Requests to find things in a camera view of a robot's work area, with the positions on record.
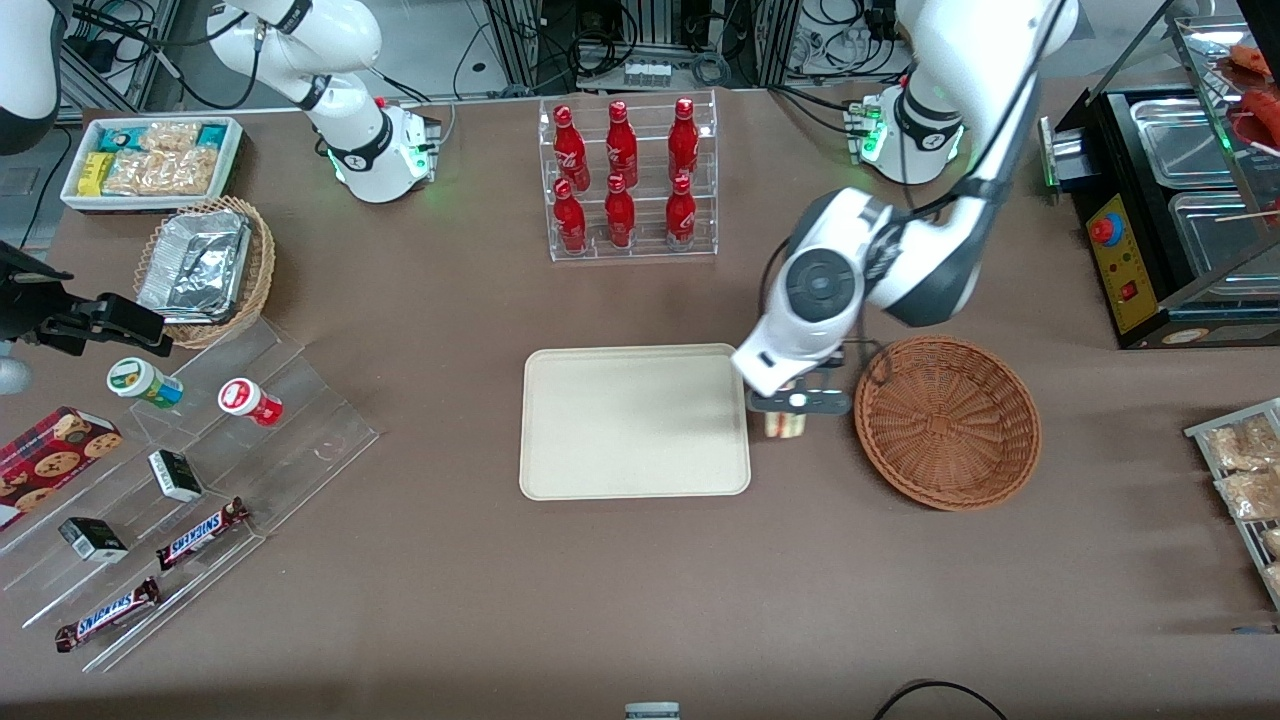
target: cylindrical object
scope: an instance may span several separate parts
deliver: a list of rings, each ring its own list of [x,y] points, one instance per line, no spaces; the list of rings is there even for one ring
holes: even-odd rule
[[[636,236],[636,204],[627,192],[627,181],[622,173],[609,176],[604,215],[609,222],[609,242],[618,250],[631,247]]]
[[[627,119],[627,104],[621,100],[609,102],[609,135],[604,138],[604,149],[609,155],[609,172],[621,173],[626,187],[640,182],[640,155],[636,143],[636,131]]]
[[[573,127],[573,113],[568,105],[557,105],[552,117],[556,120],[556,164],[561,177],[573,183],[573,192],[586,192],[591,186],[591,172],[586,169],[586,143],[582,133]]]
[[[672,183],[671,197],[667,199],[667,246],[676,252],[684,252],[694,245],[694,215],[698,204],[689,193],[689,176],[681,173]]]
[[[218,392],[218,406],[232,415],[247,415],[264,428],[274,425],[284,415],[280,398],[268,395],[262,386],[248,378],[228,380]]]
[[[111,365],[106,372],[106,387],[120,397],[137,397],[156,407],[173,407],[182,400],[182,380],[141,357],[125,357]]]
[[[676,122],[667,136],[667,173],[671,182],[685,173],[690,178],[698,170],[698,128],[694,126],[694,101],[689,97],[676,100]]]
[[[573,197],[573,190],[564,178],[556,178],[553,186],[556,204],[552,214],[556,215],[556,232],[561,237],[564,252],[581,255],[586,252],[586,213],[582,204]]]

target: table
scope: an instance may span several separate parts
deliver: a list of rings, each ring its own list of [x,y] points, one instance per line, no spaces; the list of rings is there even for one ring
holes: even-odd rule
[[[1051,83],[1044,114],[1080,88]],[[676,700],[692,720],[869,717],[915,678],[974,687],[1011,717],[1275,714],[1274,639],[1229,634],[1268,618],[1266,596],[1180,430],[1277,395],[1276,356],[1115,350],[1069,205],[1036,196],[1030,143],[974,299],[938,328],[998,354],[1039,406],[1044,454],[1009,503],[913,503],[847,418],[792,441],[753,419],[737,497],[521,496],[531,352],[736,343],[813,197],[856,184],[899,200],[776,97],[718,101],[721,254],[641,266],[548,260],[536,101],[461,108],[439,181],[385,206],[334,182],[302,114],[241,115],[237,192],[278,242],[266,314],[385,436],[106,675],[0,623],[4,715],[540,720]],[[51,263],[77,273],[72,290],[128,291],[155,222],[68,213]],[[876,313],[868,331],[915,333]],[[59,404],[123,411],[101,386],[128,350],[17,354],[38,379],[3,400],[0,436]],[[897,716],[984,716],[920,694]]]

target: round wicker basket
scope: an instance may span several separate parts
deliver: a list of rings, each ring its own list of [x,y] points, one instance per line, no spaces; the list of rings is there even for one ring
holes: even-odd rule
[[[884,479],[940,510],[1000,505],[1027,484],[1041,454],[1027,386],[996,356],[945,336],[895,342],[877,356],[858,383],[854,424]]]
[[[221,325],[165,325],[165,334],[182,347],[191,350],[204,350],[218,338],[230,334],[233,331],[248,327],[257,319],[266,305],[266,296],[271,290],[271,272],[275,270],[275,240],[271,237],[271,228],[266,227],[262,215],[252,205],[238,197],[219,197],[206,200],[191,208],[178,210],[177,215],[189,215],[195,213],[211,213],[214,210],[234,210],[253,223],[253,234],[250,238],[248,258],[244,259],[244,277],[241,281],[241,293],[237,302],[236,315]],[[160,228],[151,233],[151,241],[142,251],[142,260],[138,269],[133,272],[134,295],[142,288],[142,279],[151,266],[151,252],[155,250]]]

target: coca-cola bottle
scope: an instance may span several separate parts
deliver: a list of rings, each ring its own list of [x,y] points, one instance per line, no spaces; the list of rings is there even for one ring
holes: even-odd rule
[[[636,131],[627,120],[627,104],[609,102],[609,135],[604,138],[609,154],[609,172],[621,173],[627,187],[640,182],[640,156],[636,151]]]
[[[573,127],[573,113],[568,105],[557,105],[552,117],[556,118],[556,164],[561,176],[573,183],[575,192],[586,192],[591,187],[591,172],[586,169],[586,143]]]
[[[636,204],[627,192],[622,173],[609,176],[609,196],[604,199],[604,215],[609,220],[609,242],[620,250],[631,247],[636,236]]]
[[[556,205],[552,213],[556,215],[556,232],[561,236],[561,245],[570,255],[586,252],[586,214],[582,205],[573,197],[573,186],[564,178],[556,178]]]
[[[676,182],[680,173],[694,177],[698,169],[698,127],[694,126],[694,101],[689,97],[676,100],[676,122],[667,136],[667,152],[671,182]]]
[[[694,214],[698,204],[689,195],[689,176],[680,173],[671,183],[671,197],[667,199],[667,245],[684,252],[694,243]]]

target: clear acrylic display stand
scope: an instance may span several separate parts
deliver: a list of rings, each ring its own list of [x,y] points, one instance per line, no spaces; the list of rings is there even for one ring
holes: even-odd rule
[[[676,117],[676,100],[690,97],[694,101],[694,124],[698,126],[698,170],[694,173],[691,193],[698,204],[694,215],[694,242],[687,250],[676,251],[667,245],[667,199],[671,197],[671,177],[667,172],[667,135]],[[687,258],[716,255],[719,241],[719,215],[717,197],[719,193],[717,163],[716,95],[700,92],[653,92],[626,96],[627,115],[636,131],[640,154],[640,182],[631,188],[636,204],[636,237],[628,250],[618,250],[609,242],[608,225],[604,217],[604,199],[608,195],[605,181],[609,177],[609,161],[604,150],[604,138],[609,132],[609,109],[602,99],[594,96],[563,97],[553,101],[543,100],[538,115],[538,150],[543,167],[543,200],[547,205],[547,237],[552,260],[599,260],[632,258]],[[552,110],[557,105],[568,105],[573,111],[573,124],[586,142],[586,165],[591,172],[591,186],[579,193],[577,200],[586,211],[586,252],[570,255],[564,251],[559,234],[556,232],[556,215],[552,208],[556,196],[552,184],[559,177],[556,164],[556,123]]]
[[[301,352],[297,342],[261,319],[223,338],[174,373],[184,384],[182,402],[172,410],[134,404],[116,421],[125,442],[115,452],[0,536],[5,605],[18,611],[23,628],[49,638],[49,652],[60,626],[155,575],[160,606],[133,612],[68,655],[84,671],[109,670],[378,439]],[[218,391],[234,377],[247,377],[280,398],[284,416],[276,425],[262,428],[218,407]],[[184,503],[160,493],[147,462],[157,448],[187,456],[205,488],[200,500]],[[250,519],[161,574],[155,551],[237,496]],[[115,565],[81,560],[58,532],[72,516],[105,520],[128,555]]]

